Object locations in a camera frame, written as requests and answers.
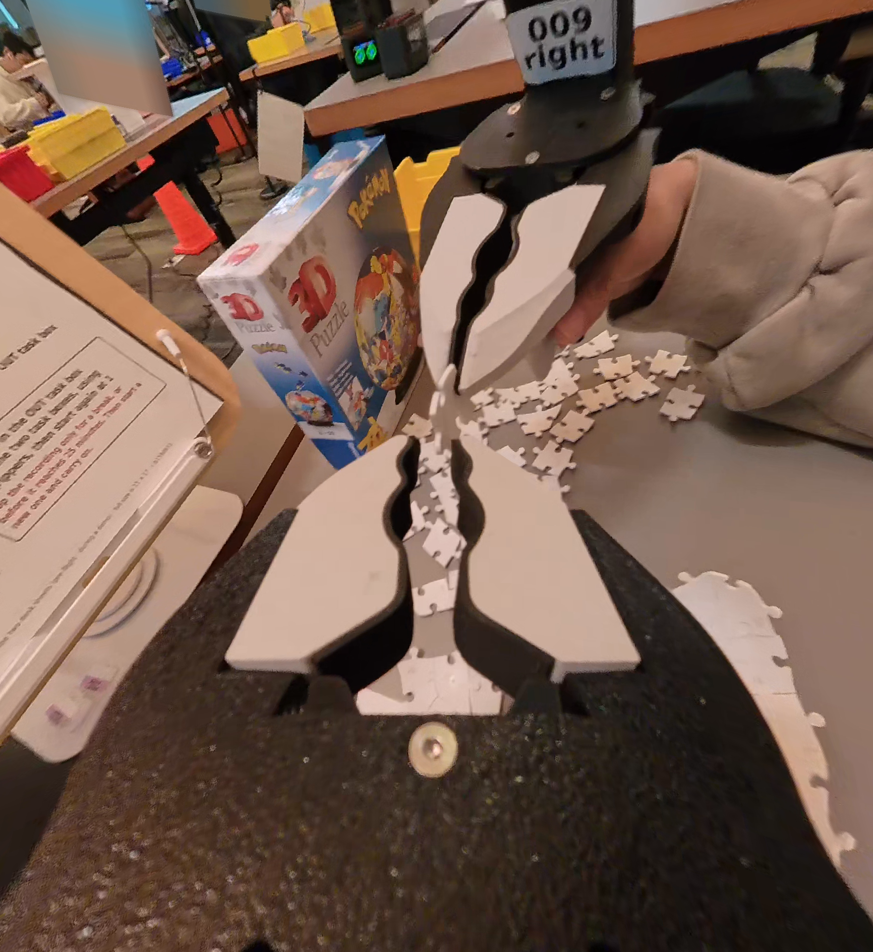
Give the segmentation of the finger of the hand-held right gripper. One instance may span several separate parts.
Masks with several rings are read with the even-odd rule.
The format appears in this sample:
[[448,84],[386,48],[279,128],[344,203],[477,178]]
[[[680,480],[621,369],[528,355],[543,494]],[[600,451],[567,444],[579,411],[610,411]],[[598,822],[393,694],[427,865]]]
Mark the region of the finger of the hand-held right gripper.
[[504,301],[464,313],[477,288],[477,258],[501,231],[505,206],[485,193],[455,197],[440,226],[419,282],[421,341],[434,382],[455,367],[455,387],[488,387],[511,349],[504,342],[510,311]]
[[604,184],[572,184],[526,206],[516,225],[514,256],[469,326],[459,393],[493,386],[537,349],[568,311],[575,291],[573,260],[605,190]]

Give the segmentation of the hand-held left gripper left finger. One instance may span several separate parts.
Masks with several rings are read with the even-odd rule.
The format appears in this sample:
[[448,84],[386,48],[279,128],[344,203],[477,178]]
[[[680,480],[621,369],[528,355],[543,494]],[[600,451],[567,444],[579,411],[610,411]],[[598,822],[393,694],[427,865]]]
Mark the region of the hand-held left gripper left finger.
[[369,687],[407,654],[413,601],[404,537],[418,440],[393,437],[339,470],[292,515],[233,638],[230,668]]

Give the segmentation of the single white puzzle piece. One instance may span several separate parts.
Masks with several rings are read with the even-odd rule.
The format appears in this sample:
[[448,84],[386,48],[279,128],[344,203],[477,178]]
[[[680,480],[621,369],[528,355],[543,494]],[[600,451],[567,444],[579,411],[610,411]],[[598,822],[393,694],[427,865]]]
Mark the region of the single white puzzle piece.
[[456,381],[457,368],[450,363],[438,379],[430,399],[431,435],[439,451],[451,449],[458,435]]

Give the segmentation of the pile of white puzzle pieces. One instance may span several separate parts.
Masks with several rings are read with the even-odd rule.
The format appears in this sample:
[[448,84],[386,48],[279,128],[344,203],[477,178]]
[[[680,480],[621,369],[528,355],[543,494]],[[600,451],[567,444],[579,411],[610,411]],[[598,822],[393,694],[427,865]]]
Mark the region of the pile of white puzzle pieces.
[[583,509],[647,567],[673,572],[692,534],[683,495],[674,496],[680,435],[702,417],[702,374],[685,349],[644,356],[618,349],[610,330],[560,351],[549,375],[490,387],[468,403],[461,426],[569,508]]

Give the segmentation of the assembled curved puzzle shell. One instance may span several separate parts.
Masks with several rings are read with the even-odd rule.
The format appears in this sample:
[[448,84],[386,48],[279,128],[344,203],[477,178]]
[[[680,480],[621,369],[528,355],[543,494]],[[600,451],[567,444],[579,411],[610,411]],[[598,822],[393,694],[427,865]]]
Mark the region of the assembled curved puzzle shell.
[[[752,696],[779,745],[801,802],[827,854],[837,868],[856,847],[847,831],[837,832],[830,818],[829,768],[817,730],[825,727],[809,712],[795,688],[783,639],[772,622],[783,612],[767,604],[747,582],[707,571],[679,575],[675,598],[686,607],[721,649]],[[356,695],[363,715],[474,715],[507,711],[512,700],[471,668],[458,651],[426,656],[411,648],[396,671],[395,696],[366,688]]]

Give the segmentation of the person's right forearm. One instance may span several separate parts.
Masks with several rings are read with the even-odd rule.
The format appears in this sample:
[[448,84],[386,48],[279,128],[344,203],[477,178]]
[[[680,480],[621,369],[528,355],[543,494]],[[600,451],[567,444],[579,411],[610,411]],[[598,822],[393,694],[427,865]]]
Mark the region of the person's right forearm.
[[609,323],[685,337],[729,411],[873,449],[873,150],[787,176],[701,150],[663,278]]

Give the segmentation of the white paper with ball diagrams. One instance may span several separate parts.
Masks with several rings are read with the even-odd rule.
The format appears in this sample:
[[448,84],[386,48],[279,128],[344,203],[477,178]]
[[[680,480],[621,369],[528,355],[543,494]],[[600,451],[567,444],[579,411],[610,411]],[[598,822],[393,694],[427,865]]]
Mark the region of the white paper with ball diagrams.
[[49,677],[13,736],[57,765],[88,743],[120,683],[191,596],[242,514],[240,498],[195,488]]

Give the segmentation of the colourful puzzle box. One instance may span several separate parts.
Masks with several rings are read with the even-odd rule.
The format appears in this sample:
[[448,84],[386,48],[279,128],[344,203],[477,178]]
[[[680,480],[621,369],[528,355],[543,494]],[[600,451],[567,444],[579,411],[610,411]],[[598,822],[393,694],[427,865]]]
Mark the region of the colourful puzzle box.
[[198,278],[336,470],[394,432],[419,371],[419,268],[382,136],[334,145]]

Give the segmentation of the person's right hand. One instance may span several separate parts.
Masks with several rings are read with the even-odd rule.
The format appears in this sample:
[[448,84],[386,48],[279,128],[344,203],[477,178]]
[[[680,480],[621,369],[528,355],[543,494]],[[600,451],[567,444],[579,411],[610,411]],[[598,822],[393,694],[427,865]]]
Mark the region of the person's right hand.
[[634,292],[657,271],[676,244],[697,175],[690,156],[651,170],[638,226],[576,275],[573,303],[552,329],[560,347],[583,340],[613,301]]

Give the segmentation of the long wooden table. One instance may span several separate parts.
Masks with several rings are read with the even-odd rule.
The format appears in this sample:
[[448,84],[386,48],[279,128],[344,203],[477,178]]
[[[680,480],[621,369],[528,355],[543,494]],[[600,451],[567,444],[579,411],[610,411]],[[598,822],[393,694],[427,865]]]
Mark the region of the long wooden table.
[[[636,2],[634,61],[641,65],[873,12],[873,1]],[[323,137],[520,92],[522,73],[503,22],[478,10],[415,74],[355,82],[340,77],[304,109]]]

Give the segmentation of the hanging white paper tag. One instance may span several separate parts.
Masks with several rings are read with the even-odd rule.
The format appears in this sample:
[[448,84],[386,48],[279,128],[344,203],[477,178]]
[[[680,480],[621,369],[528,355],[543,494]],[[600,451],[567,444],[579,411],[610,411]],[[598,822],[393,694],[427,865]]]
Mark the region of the hanging white paper tag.
[[288,184],[302,178],[304,109],[267,91],[256,101],[256,151],[259,173]]

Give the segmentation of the orange traffic cone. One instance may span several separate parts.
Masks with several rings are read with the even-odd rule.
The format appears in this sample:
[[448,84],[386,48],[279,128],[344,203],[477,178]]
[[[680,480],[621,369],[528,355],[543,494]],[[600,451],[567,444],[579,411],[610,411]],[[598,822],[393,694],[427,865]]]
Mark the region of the orange traffic cone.
[[155,198],[175,235],[175,255],[198,256],[217,243],[216,232],[175,183],[161,186]]

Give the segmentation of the small yellow bin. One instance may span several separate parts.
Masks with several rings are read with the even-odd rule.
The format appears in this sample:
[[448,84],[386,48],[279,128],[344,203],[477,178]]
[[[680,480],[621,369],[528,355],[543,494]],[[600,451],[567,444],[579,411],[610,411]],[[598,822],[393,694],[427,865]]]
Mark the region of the small yellow bin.
[[285,59],[306,48],[307,41],[302,24],[293,21],[247,41],[249,54],[256,65]]

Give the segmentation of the wooden work table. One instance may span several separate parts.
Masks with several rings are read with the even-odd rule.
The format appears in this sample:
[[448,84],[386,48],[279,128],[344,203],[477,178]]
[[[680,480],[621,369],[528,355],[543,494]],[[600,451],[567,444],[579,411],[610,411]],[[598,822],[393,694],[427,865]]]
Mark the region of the wooden work table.
[[230,246],[235,242],[232,228],[200,177],[216,139],[207,118],[229,103],[223,88],[173,103],[172,116],[149,119],[123,149],[58,184],[31,206],[85,245],[124,225],[129,211],[162,186],[176,184],[185,188],[219,244]]

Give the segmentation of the stack of yellow bins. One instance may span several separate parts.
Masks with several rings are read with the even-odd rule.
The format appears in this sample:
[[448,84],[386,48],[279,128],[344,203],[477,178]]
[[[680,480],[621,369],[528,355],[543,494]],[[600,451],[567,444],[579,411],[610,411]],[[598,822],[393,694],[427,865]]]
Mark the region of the stack of yellow bins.
[[30,158],[52,181],[63,183],[86,173],[126,148],[125,137],[109,109],[100,105],[84,113],[35,125],[26,139]]

